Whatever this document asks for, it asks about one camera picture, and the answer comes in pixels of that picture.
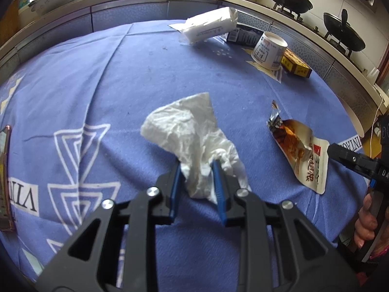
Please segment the person's right hand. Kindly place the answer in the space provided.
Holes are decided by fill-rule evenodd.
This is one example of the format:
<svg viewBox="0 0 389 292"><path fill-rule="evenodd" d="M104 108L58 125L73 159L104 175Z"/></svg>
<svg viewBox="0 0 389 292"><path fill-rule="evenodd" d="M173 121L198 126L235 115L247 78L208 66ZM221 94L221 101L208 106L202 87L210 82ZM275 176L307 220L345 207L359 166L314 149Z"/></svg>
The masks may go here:
<svg viewBox="0 0 389 292"><path fill-rule="evenodd" d="M363 206L358 212L358 219L355 223L354 242L361 248L366 241L374 239L374 230L377 228L377 219L370 213L373 204L371 194L367 194L363 200ZM383 256L388 252L388 226L383 230L374 250L371 259Z"/></svg>

